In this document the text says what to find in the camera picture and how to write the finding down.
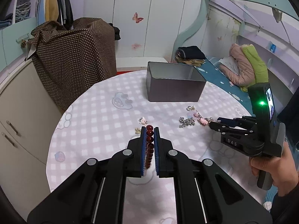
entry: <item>round table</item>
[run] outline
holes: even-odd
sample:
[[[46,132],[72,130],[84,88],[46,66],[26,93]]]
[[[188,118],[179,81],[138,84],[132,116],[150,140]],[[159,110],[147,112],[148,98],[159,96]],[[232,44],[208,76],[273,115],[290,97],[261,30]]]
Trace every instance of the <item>round table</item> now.
[[[147,100],[146,71],[115,76],[93,85],[63,114],[53,133],[47,159],[47,179],[53,191],[88,158],[111,158],[139,135],[139,118],[159,127],[162,138],[190,159],[211,158],[238,184],[262,203],[265,191],[256,186],[248,157],[221,144],[220,133],[202,126],[179,128],[179,118],[187,118],[187,106],[205,118],[234,118],[250,115],[219,87],[206,83],[198,102],[153,103]],[[123,223],[175,224],[173,180],[159,179],[154,161],[143,178],[127,178]]]

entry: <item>small display screen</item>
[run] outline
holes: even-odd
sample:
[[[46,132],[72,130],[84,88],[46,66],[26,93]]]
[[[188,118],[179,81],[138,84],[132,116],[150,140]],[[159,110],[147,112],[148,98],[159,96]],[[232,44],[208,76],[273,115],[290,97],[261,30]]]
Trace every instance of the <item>small display screen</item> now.
[[[274,102],[273,102],[272,92],[270,88],[266,91],[266,95],[267,95],[267,101],[268,101],[268,107],[270,113],[270,120],[272,120],[274,114]]]

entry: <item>green pillow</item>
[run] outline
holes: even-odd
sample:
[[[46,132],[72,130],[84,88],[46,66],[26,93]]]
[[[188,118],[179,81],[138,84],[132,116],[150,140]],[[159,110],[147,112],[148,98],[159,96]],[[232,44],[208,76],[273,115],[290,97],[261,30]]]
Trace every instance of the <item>green pillow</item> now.
[[[264,61],[259,57],[255,47],[251,44],[248,46],[242,46],[241,48],[244,55],[247,57],[250,64],[252,65],[253,71],[255,73],[255,83],[269,82],[267,66],[264,63]]]

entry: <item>human hand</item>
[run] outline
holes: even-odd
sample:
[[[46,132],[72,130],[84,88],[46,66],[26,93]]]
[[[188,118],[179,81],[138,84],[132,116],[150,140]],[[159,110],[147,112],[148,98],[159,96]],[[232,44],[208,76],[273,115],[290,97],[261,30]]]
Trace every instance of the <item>human hand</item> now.
[[[250,157],[252,174],[258,177],[260,170],[269,172],[273,185],[278,188],[278,196],[285,196],[298,184],[298,172],[288,143],[283,144],[281,157]]]

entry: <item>brown polka dot cloth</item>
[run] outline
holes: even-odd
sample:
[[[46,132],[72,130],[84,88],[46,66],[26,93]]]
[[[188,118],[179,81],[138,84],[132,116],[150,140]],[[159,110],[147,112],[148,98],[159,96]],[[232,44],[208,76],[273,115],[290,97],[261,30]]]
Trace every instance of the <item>brown polka dot cloth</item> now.
[[[38,76],[63,111],[93,84],[116,75],[114,29],[100,18],[77,19],[73,30],[48,21],[31,34]]]

